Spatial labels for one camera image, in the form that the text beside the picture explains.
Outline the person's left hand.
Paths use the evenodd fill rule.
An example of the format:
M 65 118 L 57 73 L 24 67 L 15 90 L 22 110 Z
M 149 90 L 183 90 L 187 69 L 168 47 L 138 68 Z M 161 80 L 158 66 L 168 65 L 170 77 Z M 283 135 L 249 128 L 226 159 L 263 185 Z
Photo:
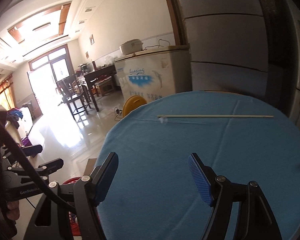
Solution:
M 7 208 L 7 218 L 12 221 L 17 221 L 20 217 L 19 201 L 7 202 Z

